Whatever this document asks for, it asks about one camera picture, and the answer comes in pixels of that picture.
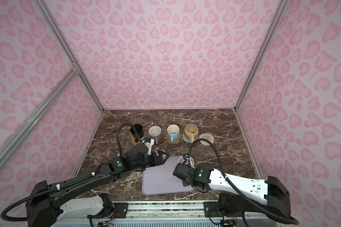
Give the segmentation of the beige speckled woven coaster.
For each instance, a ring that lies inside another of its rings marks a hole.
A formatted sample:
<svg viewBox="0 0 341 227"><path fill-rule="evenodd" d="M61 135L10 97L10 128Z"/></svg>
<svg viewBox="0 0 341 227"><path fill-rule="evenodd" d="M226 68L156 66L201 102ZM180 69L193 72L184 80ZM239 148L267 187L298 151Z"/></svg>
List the beige speckled woven coaster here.
<svg viewBox="0 0 341 227"><path fill-rule="evenodd" d="M209 141L210 143L214 143L215 142L215 138L214 136L212 136L211 134L209 133L203 133L199 136L200 139L205 139L207 141ZM210 144L206 141L201 141L201 144L202 145L205 145L205 146L209 146Z"/></svg>

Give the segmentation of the yellow beige mug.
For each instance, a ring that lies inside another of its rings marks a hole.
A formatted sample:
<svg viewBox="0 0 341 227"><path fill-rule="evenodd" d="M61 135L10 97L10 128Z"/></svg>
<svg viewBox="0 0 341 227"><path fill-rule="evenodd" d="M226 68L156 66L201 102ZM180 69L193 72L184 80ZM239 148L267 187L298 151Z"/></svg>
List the yellow beige mug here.
<svg viewBox="0 0 341 227"><path fill-rule="evenodd" d="M190 142L193 143L199 135L199 129L194 124L188 124L184 129L184 133Z"/></svg>

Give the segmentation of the white mug blue handle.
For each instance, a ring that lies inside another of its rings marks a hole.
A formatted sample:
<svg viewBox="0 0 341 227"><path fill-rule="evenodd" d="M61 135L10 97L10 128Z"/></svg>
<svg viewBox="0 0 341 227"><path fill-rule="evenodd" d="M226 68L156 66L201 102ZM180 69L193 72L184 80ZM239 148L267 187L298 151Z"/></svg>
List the white mug blue handle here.
<svg viewBox="0 0 341 227"><path fill-rule="evenodd" d="M167 128L168 139L171 143L174 143L178 140L180 135L180 128L176 124L171 124Z"/></svg>

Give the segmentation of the woven rattan round coaster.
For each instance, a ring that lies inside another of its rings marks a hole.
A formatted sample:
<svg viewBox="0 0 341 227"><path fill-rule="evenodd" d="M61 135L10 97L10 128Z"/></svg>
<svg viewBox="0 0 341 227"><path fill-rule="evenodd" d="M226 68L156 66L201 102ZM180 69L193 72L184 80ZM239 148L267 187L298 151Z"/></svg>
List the woven rattan round coaster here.
<svg viewBox="0 0 341 227"><path fill-rule="evenodd" d="M143 141L143 138L141 138L140 140L138 138L135 138L135 137L131 137L131 143L136 146L137 144L140 144L142 143Z"/></svg>

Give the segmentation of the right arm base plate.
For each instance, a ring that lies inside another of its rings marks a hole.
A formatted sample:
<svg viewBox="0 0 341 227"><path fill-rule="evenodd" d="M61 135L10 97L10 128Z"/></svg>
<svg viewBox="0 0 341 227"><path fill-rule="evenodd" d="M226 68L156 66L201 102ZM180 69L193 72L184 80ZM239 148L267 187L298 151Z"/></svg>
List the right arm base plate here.
<svg viewBox="0 0 341 227"><path fill-rule="evenodd" d="M203 202L205 217L209 218L234 218L242 216L242 212L233 207L231 202L206 201Z"/></svg>

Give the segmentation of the black mug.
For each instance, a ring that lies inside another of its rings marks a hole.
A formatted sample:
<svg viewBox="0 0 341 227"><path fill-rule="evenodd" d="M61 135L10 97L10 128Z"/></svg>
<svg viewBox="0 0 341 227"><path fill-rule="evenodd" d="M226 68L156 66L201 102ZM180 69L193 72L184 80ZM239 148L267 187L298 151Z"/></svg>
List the black mug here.
<svg viewBox="0 0 341 227"><path fill-rule="evenodd" d="M135 142L139 142L139 139L144 138L144 128L141 124L134 124L133 127L130 128L130 132L133 135Z"/></svg>

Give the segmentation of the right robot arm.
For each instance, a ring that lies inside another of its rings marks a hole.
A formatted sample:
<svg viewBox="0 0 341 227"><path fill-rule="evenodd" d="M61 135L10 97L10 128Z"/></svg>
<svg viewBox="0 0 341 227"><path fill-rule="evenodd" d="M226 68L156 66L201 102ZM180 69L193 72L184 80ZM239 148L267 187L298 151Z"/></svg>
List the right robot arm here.
<svg viewBox="0 0 341 227"><path fill-rule="evenodd" d="M178 163L173 175L183 182L184 186L191 186L199 191L209 190L224 191L236 195L244 195L244 201L253 201L265 210L282 216L292 218L290 206L290 193L283 183L276 177L269 176L264 179L249 179L222 171L200 166L189 167Z"/></svg>

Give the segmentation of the brown wooden round coaster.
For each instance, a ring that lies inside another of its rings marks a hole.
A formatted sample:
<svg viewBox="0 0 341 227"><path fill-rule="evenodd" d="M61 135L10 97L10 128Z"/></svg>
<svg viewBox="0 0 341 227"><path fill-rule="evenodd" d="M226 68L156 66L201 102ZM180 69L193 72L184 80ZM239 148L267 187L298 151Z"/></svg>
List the brown wooden round coaster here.
<svg viewBox="0 0 341 227"><path fill-rule="evenodd" d="M163 141L164 141L164 138L162 138L161 140L158 140L158 141L151 139L151 142L153 142L153 145L159 145L159 144L163 143Z"/></svg>

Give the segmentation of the blue-grey woven round coaster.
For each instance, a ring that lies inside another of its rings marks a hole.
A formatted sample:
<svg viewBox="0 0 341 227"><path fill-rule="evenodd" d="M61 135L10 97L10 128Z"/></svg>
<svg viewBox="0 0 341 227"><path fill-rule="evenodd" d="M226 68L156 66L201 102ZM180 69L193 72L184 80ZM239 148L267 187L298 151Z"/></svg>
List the blue-grey woven round coaster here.
<svg viewBox="0 0 341 227"><path fill-rule="evenodd" d="M183 140L186 142L186 143L193 143L196 139L198 138L198 134L194 134L194 133L191 133L191 134L183 134Z"/></svg>

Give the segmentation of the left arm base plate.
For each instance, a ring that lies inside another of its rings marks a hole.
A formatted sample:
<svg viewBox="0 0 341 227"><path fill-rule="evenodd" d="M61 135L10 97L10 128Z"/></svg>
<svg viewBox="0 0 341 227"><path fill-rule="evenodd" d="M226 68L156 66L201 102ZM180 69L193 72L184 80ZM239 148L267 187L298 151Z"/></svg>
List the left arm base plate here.
<svg viewBox="0 0 341 227"><path fill-rule="evenodd" d="M126 202L116 202L111 203L111 205L104 205L102 214L103 218L115 219L115 218L125 218L128 210L128 203Z"/></svg>

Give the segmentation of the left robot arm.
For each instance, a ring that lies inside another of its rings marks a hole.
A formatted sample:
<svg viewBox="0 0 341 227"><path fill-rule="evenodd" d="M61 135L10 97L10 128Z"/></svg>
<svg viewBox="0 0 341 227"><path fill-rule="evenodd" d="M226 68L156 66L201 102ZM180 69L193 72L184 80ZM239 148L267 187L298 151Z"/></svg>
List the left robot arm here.
<svg viewBox="0 0 341 227"><path fill-rule="evenodd" d="M163 165L169 156L168 153L149 151L146 145L137 144L129 152L100 164L94 172L59 183L41 181L31 192L34 198L26 202L27 224L30 227L50 227L63 214L61 206L69 200L96 187L126 178L134 171Z"/></svg>

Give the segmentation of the white mug lavender outside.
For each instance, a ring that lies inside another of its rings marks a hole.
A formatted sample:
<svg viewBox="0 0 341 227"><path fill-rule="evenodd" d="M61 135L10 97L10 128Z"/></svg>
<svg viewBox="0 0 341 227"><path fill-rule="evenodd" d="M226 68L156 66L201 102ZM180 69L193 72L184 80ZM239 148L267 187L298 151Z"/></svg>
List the white mug lavender outside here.
<svg viewBox="0 0 341 227"><path fill-rule="evenodd" d="M161 140L163 138L162 129L159 126L152 126L148 130L150 137L156 141Z"/></svg>

